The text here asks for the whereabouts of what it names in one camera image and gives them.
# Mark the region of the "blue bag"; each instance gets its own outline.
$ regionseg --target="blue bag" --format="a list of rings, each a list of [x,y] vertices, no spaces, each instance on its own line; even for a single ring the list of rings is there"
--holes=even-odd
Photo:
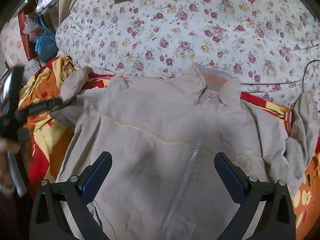
[[[38,23],[44,30],[44,35],[36,40],[35,52],[43,62],[48,62],[54,58],[59,49],[56,44],[56,36],[44,25],[40,17],[36,17],[35,22]]]

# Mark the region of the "beige jacket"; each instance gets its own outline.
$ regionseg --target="beige jacket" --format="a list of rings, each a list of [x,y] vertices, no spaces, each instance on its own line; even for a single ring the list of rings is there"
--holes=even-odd
[[[76,96],[51,114],[75,131],[57,181],[111,153],[111,171],[89,205],[110,239],[216,239],[239,208],[214,168],[216,153],[261,181],[284,179],[293,196],[316,146],[311,93],[297,101],[288,138],[278,119],[240,100],[239,80],[207,83],[196,67],[174,79],[116,76],[107,88],[79,92],[87,80],[84,69],[70,75],[61,96]],[[261,207],[247,236],[260,214]]]

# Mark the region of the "blue gripper pad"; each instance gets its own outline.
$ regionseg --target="blue gripper pad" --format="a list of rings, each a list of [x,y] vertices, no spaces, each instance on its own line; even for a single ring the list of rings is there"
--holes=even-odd
[[[233,202],[242,205],[246,199],[244,185],[219,153],[214,157],[214,166]]]
[[[103,159],[97,164],[96,168],[92,171],[92,173],[82,186],[81,200],[84,203],[84,205],[87,205],[94,200],[102,183],[108,175],[111,166],[112,157],[110,153],[107,153],[103,157]]]

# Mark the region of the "floral bedsheet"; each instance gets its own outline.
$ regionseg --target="floral bedsheet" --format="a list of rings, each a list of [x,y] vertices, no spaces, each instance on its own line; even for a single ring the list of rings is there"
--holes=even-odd
[[[96,73],[175,77],[198,62],[242,91],[290,106],[319,58],[319,22],[300,0],[78,0],[59,49]],[[320,106],[319,63],[304,90]]]
[[[18,16],[4,25],[0,32],[0,45],[4,58],[10,66],[28,62],[20,36]]]

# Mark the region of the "hand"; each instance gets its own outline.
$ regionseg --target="hand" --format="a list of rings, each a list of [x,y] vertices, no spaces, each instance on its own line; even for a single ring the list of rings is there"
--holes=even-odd
[[[6,191],[3,188],[13,189],[13,181],[7,164],[6,154],[7,152],[17,154],[19,151],[20,145],[18,143],[0,138],[0,191],[2,189],[4,193],[6,193]],[[29,165],[32,163],[31,140],[26,141],[21,152],[26,164]]]

